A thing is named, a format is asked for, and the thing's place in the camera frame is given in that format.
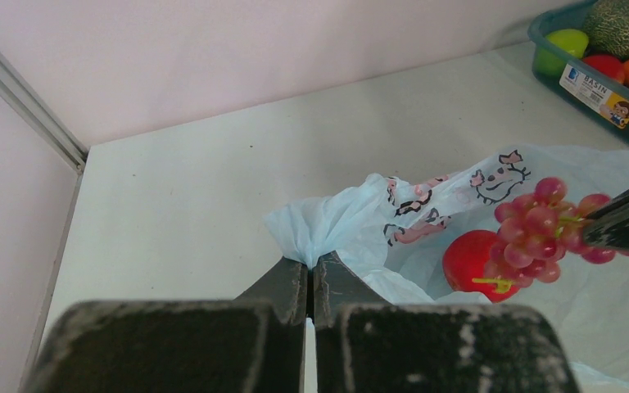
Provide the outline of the red fake grape bunch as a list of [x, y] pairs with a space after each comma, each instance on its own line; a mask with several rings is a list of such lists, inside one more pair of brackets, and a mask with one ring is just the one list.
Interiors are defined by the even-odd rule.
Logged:
[[552, 283], [561, 274], [559, 261], [574, 254], [590, 264], [607, 264], [618, 251], [588, 246], [584, 240], [589, 213], [611, 201], [603, 193], [584, 196], [578, 203], [566, 201], [561, 178], [540, 180], [534, 192], [516, 197], [494, 210], [500, 223], [497, 241], [491, 246], [482, 275], [471, 283], [487, 285], [496, 294], [529, 287], [533, 282]]

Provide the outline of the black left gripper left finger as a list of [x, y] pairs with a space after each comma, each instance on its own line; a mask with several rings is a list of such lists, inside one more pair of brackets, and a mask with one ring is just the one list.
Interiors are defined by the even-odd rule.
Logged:
[[308, 270], [281, 259], [233, 300], [90, 300], [49, 332], [27, 392], [301, 392]]

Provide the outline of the light blue printed plastic bag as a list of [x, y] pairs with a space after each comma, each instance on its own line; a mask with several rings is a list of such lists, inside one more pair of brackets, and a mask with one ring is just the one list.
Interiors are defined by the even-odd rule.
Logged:
[[[475, 289], [450, 287], [441, 257], [466, 232], [496, 231], [495, 208], [550, 176], [567, 184], [570, 201], [614, 197], [629, 188], [629, 151], [517, 145], [419, 184], [371, 174], [336, 195], [291, 202], [265, 225], [287, 258], [313, 268], [336, 252], [391, 303], [485, 303]], [[511, 301], [549, 319], [580, 383], [629, 388], [629, 257], [594, 265], [570, 254], [559, 265], [557, 281], [535, 282]]]

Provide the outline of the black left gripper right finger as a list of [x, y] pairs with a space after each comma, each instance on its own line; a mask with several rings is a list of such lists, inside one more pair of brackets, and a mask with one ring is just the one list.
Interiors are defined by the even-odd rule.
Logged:
[[321, 392], [576, 392], [555, 330], [524, 305], [393, 305], [336, 253], [312, 273]]

